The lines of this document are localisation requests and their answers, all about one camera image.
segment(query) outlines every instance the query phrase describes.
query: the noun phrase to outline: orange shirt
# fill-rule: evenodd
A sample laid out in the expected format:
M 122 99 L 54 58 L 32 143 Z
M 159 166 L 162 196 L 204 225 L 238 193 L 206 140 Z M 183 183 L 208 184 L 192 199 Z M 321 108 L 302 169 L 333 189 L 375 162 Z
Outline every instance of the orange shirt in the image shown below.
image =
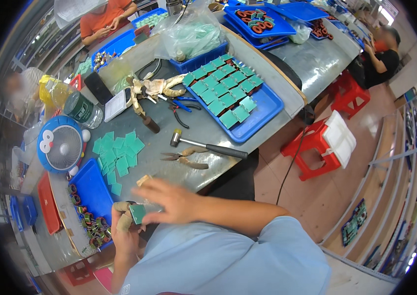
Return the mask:
M 81 17 L 81 38 L 92 36 L 95 32 L 99 31 L 106 26 L 110 26 L 114 18 L 119 15 L 122 15 L 132 0 L 108 0 L 108 3 L 105 5 L 104 12 L 96 14 L 89 12 L 88 14 Z M 121 27 L 129 24 L 128 19 L 123 19 L 118 24 L 116 30 L 110 31 L 107 35 L 109 37 L 111 34 L 116 32 Z

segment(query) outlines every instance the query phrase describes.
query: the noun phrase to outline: light blue shirt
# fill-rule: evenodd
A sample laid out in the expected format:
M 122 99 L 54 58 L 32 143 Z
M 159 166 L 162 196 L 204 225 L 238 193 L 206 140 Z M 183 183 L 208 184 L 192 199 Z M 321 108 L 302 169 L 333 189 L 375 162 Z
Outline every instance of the light blue shirt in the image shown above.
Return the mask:
M 121 295 L 323 294 L 331 270 L 290 216 L 269 222 L 257 242 L 207 223 L 160 224 Z

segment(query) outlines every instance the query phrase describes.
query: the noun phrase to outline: red plastic stool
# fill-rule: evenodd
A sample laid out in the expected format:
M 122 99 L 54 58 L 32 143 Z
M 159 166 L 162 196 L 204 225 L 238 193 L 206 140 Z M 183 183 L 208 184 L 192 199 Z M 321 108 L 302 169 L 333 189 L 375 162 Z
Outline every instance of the red plastic stool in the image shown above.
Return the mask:
M 340 88 L 345 90 L 343 94 L 341 94 Z M 329 91 L 330 95 L 333 95 L 335 98 L 335 101 L 331 105 L 331 110 L 336 109 L 337 111 L 344 111 L 348 113 L 348 120 L 371 100 L 369 90 L 362 89 L 348 70 L 343 71 L 343 74 L 338 81 L 330 85 Z M 364 102 L 358 105 L 356 102 L 357 97 L 364 100 Z
M 338 161 L 338 158 L 335 156 L 335 154 L 330 153 L 328 155 L 324 155 L 330 148 L 330 146 L 327 144 L 327 142 L 323 139 L 322 136 L 322 134 L 328 128 L 328 126 L 325 125 L 325 122 L 327 120 L 328 118 L 325 118 L 321 121 L 315 122 L 312 125 L 308 126 L 305 130 L 305 136 L 303 138 L 302 145 L 300 146 L 300 150 L 297 156 L 295 157 L 295 163 L 297 164 L 297 166 L 299 166 L 300 170 L 302 171 L 302 175 L 299 177 L 302 181 L 320 176 L 322 174 L 328 173 L 341 167 L 341 163 Z M 301 137 L 302 132 L 300 132 L 300 134 L 297 135 L 297 137 L 293 141 L 284 145 L 281 148 L 282 156 L 294 157 L 295 152 L 299 148 Z M 303 151 L 310 149 L 317 149 L 321 155 L 324 155 L 321 156 L 322 160 L 325 161 L 322 167 L 312 170 L 308 167 L 304 159 L 302 159 L 300 154 Z
M 67 281 L 72 286 L 79 286 L 95 279 L 94 273 L 86 259 L 63 268 Z

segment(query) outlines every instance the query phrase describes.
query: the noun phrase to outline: black power cord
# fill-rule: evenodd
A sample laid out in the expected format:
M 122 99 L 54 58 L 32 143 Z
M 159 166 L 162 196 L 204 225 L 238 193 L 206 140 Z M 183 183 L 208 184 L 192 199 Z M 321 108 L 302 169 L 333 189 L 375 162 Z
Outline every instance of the black power cord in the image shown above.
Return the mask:
M 307 126 L 310 126 L 315 121 L 315 112 L 313 111 L 313 108 L 309 105 L 307 105 L 304 109 L 301 109 L 299 112 L 300 116 L 303 116 L 303 122 L 305 124 L 303 130 L 302 130 L 302 137 L 300 138 L 299 147 L 297 148 L 297 151 L 294 154 L 294 157 L 292 158 L 292 162 L 289 165 L 289 169 L 287 170 L 287 173 L 284 176 L 284 179 L 281 184 L 281 188 L 279 188 L 279 193 L 277 194 L 277 201 L 276 205 L 279 204 L 279 198 L 281 197 L 282 187 L 284 186 L 285 180 L 287 179 L 287 175 L 289 175 L 289 172 L 291 171 L 292 165 L 294 164 L 295 158 L 297 157 L 297 154 L 300 151 L 300 146 L 302 145 L 303 138 L 305 136 L 305 131 L 307 129 Z

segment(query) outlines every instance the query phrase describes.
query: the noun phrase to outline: hand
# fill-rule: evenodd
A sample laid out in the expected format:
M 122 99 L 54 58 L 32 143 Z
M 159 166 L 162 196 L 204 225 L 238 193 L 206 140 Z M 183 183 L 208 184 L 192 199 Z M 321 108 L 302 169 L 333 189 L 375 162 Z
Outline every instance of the hand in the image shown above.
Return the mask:
M 127 232 L 117 232 L 117 223 L 121 216 L 122 213 L 112 207 L 112 240 L 115 244 L 116 256 L 128 257 L 129 255 L 135 255 L 138 251 L 140 240 L 138 233 L 141 232 L 141 228 L 133 224 Z
M 110 32 L 110 30 L 111 30 L 110 27 L 105 27 L 95 32 L 94 35 L 97 39 L 100 39 L 100 38 L 106 37 L 108 33 Z
M 367 53 L 369 53 L 369 54 L 374 55 L 374 50 L 372 50 L 372 47 L 369 46 L 368 44 L 365 44 L 364 45 L 364 51 L 367 52 Z
M 110 25 L 112 31 L 117 29 L 118 24 L 120 23 L 122 19 L 123 19 L 122 15 L 119 15 L 116 18 L 114 18 L 114 20 L 112 21 L 112 24 Z
M 134 187 L 132 193 L 164 207 L 164 212 L 146 214 L 143 224 L 189 223 L 196 220 L 203 207 L 202 196 L 157 178 L 146 180 L 141 187 Z

